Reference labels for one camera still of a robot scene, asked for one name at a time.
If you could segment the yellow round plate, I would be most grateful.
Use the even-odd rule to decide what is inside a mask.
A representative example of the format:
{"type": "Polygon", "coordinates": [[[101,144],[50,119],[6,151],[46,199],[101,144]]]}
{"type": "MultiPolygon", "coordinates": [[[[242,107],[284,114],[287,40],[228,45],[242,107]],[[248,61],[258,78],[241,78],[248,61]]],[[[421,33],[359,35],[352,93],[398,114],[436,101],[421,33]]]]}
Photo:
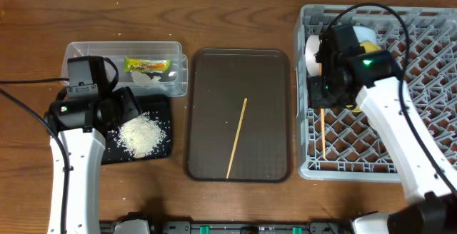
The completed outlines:
{"type": "MultiPolygon", "coordinates": [[[[370,41],[364,41],[362,43],[360,43],[361,47],[363,47],[365,49],[365,52],[366,53],[371,53],[371,52],[374,52],[374,51],[380,51],[381,50],[381,47],[370,42],[370,41]]],[[[360,113],[361,112],[361,109],[359,108],[359,106],[357,105],[352,105],[352,106],[347,106],[347,109],[349,109],[351,112],[353,113],[360,113]]]]}

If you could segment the pale pink bowl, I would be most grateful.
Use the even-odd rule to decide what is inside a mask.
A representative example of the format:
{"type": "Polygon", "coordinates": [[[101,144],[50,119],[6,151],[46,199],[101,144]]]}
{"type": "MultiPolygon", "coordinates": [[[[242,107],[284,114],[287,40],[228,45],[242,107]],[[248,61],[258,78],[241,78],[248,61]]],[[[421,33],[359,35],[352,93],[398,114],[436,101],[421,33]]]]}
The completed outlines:
{"type": "Polygon", "coordinates": [[[319,76],[321,74],[321,64],[316,60],[320,40],[317,35],[311,35],[305,45],[305,65],[310,76],[319,76]]]}

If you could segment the light blue bowl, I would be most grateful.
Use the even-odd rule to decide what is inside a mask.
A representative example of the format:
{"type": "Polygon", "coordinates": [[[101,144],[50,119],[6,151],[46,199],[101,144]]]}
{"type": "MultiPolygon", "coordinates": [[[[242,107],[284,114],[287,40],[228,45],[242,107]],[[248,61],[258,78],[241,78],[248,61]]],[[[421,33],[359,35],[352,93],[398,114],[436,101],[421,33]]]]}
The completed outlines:
{"type": "Polygon", "coordinates": [[[353,30],[359,43],[370,42],[377,44],[376,32],[373,29],[364,26],[353,26],[353,30]]]}

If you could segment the white tissue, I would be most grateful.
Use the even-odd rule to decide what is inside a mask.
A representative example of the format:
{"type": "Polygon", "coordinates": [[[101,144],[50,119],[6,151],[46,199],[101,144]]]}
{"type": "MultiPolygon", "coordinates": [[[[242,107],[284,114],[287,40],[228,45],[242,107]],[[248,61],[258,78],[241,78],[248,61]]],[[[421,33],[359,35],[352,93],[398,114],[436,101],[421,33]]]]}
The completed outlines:
{"type": "Polygon", "coordinates": [[[133,79],[133,82],[134,82],[136,88],[142,88],[142,89],[158,88],[158,89],[161,89],[164,91],[167,90],[167,87],[165,87],[165,85],[161,82],[160,76],[150,77],[146,73],[132,72],[131,77],[133,79]]]}

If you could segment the green snack wrapper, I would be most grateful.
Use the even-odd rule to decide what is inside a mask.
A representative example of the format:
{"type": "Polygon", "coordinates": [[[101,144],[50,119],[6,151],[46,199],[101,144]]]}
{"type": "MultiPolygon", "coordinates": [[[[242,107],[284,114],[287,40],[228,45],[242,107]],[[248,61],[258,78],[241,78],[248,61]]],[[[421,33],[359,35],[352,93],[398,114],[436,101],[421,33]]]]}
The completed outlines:
{"type": "Polygon", "coordinates": [[[125,58],[124,72],[139,73],[163,73],[169,69],[171,61],[169,59],[148,60],[138,58],[125,58]]]}

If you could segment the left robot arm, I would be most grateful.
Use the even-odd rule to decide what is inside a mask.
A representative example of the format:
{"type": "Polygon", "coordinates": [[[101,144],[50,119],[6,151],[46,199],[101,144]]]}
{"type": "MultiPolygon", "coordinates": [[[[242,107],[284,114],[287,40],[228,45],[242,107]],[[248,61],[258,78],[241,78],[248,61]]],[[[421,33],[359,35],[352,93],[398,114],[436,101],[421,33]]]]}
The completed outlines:
{"type": "Polygon", "coordinates": [[[45,122],[53,159],[48,233],[99,233],[99,178],[108,131],[142,113],[130,88],[118,88],[101,56],[67,61],[69,84],[56,96],[45,122]]]}

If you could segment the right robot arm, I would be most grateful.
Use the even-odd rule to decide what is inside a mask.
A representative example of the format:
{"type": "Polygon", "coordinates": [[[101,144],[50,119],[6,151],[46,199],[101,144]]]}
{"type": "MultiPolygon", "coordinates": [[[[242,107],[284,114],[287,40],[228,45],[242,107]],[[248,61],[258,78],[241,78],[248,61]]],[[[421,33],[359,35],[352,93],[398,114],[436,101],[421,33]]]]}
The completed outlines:
{"type": "Polygon", "coordinates": [[[357,108],[378,133],[408,206],[352,221],[354,233],[455,233],[456,169],[414,106],[392,54],[365,27],[334,26],[305,45],[309,105],[357,108]]]}

